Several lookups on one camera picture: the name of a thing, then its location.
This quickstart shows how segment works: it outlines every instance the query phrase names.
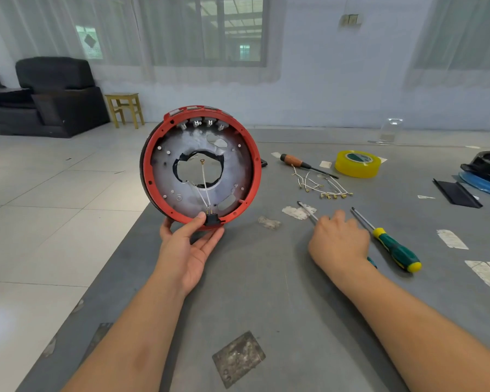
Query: screwdriver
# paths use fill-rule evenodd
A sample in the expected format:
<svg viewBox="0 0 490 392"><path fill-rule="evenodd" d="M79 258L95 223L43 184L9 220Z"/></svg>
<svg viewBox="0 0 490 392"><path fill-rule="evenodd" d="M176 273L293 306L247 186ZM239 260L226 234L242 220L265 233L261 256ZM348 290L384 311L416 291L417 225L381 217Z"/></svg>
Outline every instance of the screwdriver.
<svg viewBox="0 0 490 392"><path fill-rule="evenodd" d="M390 237L390 235L388 235L387 232L381 227L374 227L368 220L366 220L365 217L361 215L360 212L355 210L354 207L352 207L352 211L372 229L372 235L374 238L383 244L385 249L392 256L392 259L398 263L401 268L407 270L408 272L417 272L421 270L421 262L414 252L397 242L394 238Z"/></svg>
<svg viewBox="0 0 490 392"><path fill-rule="evenodd" d="M297 201L297 203L298 203L298 205L299 205L299 206L301 206L301 207L303 208L303 210L305 210L305 211L307 212L307 214L308 214L310 217L312 217L312 218L313 218L313 219L314 219L316 222L318 222L318 221L319 221L319 219L318 219L316 216L314 216L314 213L312 213L312 212L311 212L311 211L310 211L310 210L307 208L307 205L305 205L305 204L304 204L304 203L302 203L301 201ZM374 263L370 257L367 257L367 260L368 260L368 261L370 261L370 263L371 263L371 264L372 264L374 267L376 267L376 269L377 269L377 265L376 265L376 263Z"/></svg>
<svg viewBox="0 0 490 392"><path fill-rule="evenodd" d="M339 179L339 177L334 176L332 173L328 173L328 172L325 172L323 170L316 169L316 168L310 166L309 164L307 164L306 162L303 162L301 159L294 157L293 155L281 154L280 159L281 159L281 161L283 161L284 163L286 163L289 166L295 166L296 168L305 168L305 169L316 170L320 173L328 174L329 176L332 176L335 179Z"/></svg>

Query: hand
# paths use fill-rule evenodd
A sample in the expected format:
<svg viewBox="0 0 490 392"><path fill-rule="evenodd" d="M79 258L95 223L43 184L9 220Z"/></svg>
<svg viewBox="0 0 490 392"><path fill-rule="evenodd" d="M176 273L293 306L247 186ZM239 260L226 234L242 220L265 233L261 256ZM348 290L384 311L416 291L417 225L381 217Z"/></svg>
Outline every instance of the hand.
<svg viewBox="0 0 490 392"><path fill-rule="evenodd" d="M163 243L155 272L163 273L180 284L187 296L200 281L207 257L223 236L223 227L207 232L191 245L190 238L205 222L205 213L200 212L190 223L174 234L171 232L173 220L166 217L160 227Z"/></svg>
<svg viewBox="0 0 490 392"><path fill-rule="evenodd" d="M367 261L369 243L368 231L358 228L354 218L345 222L345 212L336 210L332 218L323 216L316 223L309 252L335 283L335 278L341 278L352 267L372 266Z"/></svg>

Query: red rim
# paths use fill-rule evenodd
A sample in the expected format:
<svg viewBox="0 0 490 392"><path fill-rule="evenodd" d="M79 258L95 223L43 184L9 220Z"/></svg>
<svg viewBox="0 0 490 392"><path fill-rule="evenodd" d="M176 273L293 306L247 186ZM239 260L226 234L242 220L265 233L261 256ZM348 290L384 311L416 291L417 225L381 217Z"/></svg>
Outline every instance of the red rim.
<svg viewBox="0 0 490 392"><path fill-rule="evenodd" d="M190 222L192 220L190 217L177 212L171 206L169 206L169 204L163 199L162 194L158 191L156 184L154 184L154 173L152 165L150 164L152 153L157 141L164 137L165 134L170 131L170 129L174 128L181 121L195 117L210 117L226 122L229 124L229 127L233 127L237 132L239 132L239 134L242 135L243 140L249 149L253 165L252 184L247 196L233 212L219 218L222 221L222 224L228 223L241 215L249 207L252 200L256 196L256 193L258 192L261 181L260 151L258 151L258 147L247 129L245 129L245 127L236 119L222 110L215 110L212 108L208 109L201 105L180 107L179 110L180 112L176 112L174 115L170 115L170 113L165 114L163 116L163 122L155 128L147 139L147 143L145 144L144 152L142 154L142 164L140 165L140 169L142 171L142 183L145 185L146 192L151 201L165 215L179 223L186 224ZM215 227L204 227L202 229L213 229Z"/></svg>

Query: blue plastic part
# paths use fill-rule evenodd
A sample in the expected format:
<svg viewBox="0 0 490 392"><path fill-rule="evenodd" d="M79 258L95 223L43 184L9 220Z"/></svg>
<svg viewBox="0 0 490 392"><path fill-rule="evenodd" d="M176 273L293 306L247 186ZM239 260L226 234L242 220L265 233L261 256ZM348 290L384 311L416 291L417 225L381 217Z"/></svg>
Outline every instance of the blue plastic part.
<svg viewBox="0 0 490 392"><path fill-rule="evenodd" d="M478 190L488 192L490 194L490 182L484 180L473 173L461 171L459 172L459 177L461 177L466 183L470 184L472 187Z"/></svg>

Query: wooden stool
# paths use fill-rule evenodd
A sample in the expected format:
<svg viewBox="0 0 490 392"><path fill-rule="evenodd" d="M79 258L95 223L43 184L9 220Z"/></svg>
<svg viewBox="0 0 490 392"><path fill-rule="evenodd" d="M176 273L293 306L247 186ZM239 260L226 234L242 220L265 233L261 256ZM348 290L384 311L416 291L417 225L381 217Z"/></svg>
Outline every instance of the wooden stool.
<svg viewBox="0 0 490 392"><path fill-rule="evenodd" d="M142 114L142 106L140 106L140 99L137 93L109 93L106 94L107 103L109 104L109 110L111 110L111 115L113 118L114 126L119 128L118 119L116 114L120 113L120 118L122 123L125 125L125 117L123 116L123 109L129 109L133 115L134 128L138 129L138 121L136 120L136 113L140 115L140 121L142 125L145 125L144 115Z"/></svg>

